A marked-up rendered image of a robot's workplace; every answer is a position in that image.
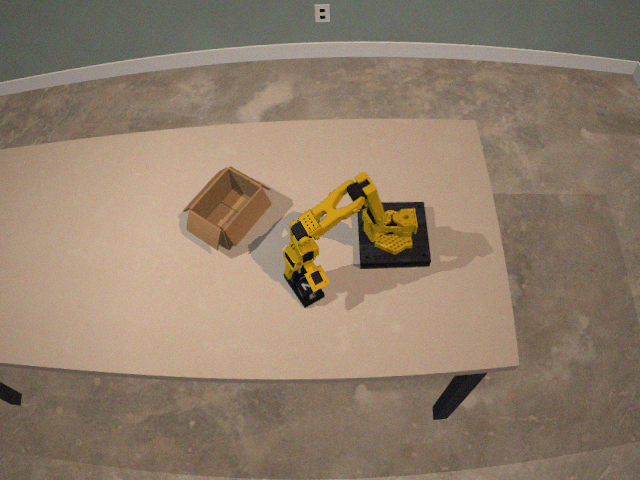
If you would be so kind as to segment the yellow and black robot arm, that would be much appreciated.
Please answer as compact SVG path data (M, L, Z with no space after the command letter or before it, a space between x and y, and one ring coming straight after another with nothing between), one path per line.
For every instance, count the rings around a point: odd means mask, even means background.
M290 246L301 264L315 259L315 250L310 238L319 240L320 236L340 221L359 212L363 204L366 207L362 211L363 230L370 241L374 242L375 247L392 254L397 254L406 248L412 248L411 236L416 227L414 210L401 209L398 212L393 210L384 212L377 189L366 172L355 176L355 180L355 183L353 180L346 181L313 209L308 209L300 215L300 221L294 220L290 223ZM346 207L336 209L341 198L347 193L353 202ZM395 212L396 214L394 214ZM319 218L325 214L327 214L326 217L320 221ZM389 232L393 232L393 234L387 234Z

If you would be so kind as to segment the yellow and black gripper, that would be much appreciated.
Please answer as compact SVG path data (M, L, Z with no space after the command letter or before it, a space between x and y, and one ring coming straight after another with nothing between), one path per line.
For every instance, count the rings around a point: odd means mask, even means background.
M311 240L311 244L315 250L315 258L319 255L319 247L316 244L316 242L313 240L313 238L310 238ZM314 260L311 260L307 263L301 264L300 260L298 259L296 253L294 250L292 250L292 247L290 245L286 246L284 252L283 252L283 258L286 262L285 265L285 275L286 278L289 280L292 277L292 274L294 271L300 270L302 268L302 266L305 268L305 270L307 271L307 273L304 274L304 276L306 277L311 289L313 292L317 291L318 289L326 286L327 284L329 284L329 280L322 268L322 266L318 266L316 267L316 265L314 264ZM293 271L293 272L292 272Z

